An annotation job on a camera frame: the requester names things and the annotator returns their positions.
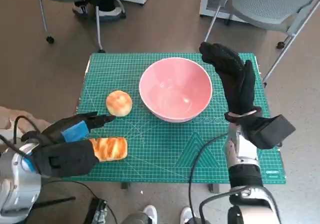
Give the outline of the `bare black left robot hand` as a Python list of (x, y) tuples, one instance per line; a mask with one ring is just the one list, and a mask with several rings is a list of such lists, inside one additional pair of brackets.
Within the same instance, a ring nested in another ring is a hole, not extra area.
[(115, 118), (114, 115), (98, 115), (97, 112), (80, 113), (53, 123), (41, 134), (53, 143), (76, 142), (86, 137), (91, 129), (101, 128)]

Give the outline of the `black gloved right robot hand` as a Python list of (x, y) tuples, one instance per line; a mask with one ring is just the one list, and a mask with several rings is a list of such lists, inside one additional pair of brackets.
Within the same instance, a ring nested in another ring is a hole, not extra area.
[(252, 62), (242, 61), (237, 52), (219, 43), (202, 42), (199, 51), (222, 81), (228, 111), (237, 115), (253, 111), (256, 75)]

